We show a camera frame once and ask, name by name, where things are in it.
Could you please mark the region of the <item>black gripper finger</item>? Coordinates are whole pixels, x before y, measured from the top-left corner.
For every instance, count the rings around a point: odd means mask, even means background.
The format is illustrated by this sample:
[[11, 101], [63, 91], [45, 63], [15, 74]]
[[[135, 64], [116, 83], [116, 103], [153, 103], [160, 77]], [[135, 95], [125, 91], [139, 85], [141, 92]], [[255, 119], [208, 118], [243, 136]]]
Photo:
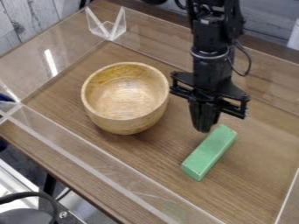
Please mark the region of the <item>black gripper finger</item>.
[[202, 104], [194, 99], [190, 100], [191, 121], [194, 128], [203, 132], [202, 126]]
[[220, 118], [220, 107], [214, 103], [204, 105], [204, 131], [210, 132], [211, 127], [218, 123]]

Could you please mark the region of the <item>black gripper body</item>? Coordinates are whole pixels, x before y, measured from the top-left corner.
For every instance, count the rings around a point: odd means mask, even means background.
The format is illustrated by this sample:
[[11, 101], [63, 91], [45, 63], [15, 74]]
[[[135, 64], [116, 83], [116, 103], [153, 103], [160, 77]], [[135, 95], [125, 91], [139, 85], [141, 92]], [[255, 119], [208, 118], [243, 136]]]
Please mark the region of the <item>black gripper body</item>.
[[191, 56], [192, 72], [171, 73], [171, 93], [202, 104], [202, 119], [207, 103], [219, 106], [220, 114], [244, 119], [250, 95], [232, 82], [235, 50], [216, 56], [192, 52]]

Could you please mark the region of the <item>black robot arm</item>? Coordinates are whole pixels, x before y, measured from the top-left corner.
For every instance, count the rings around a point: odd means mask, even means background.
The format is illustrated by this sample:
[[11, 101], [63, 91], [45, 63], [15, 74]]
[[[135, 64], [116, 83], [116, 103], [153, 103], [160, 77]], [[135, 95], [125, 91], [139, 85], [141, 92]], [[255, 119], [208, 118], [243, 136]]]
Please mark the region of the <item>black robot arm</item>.
[[246, 117], [250, 95], [232, 82], [244, 18], [239, 0], [186, 0], [192, 71], [171, 73], [171, 93], [190, 103], [192, 126], [210, 132], [223, 113]]

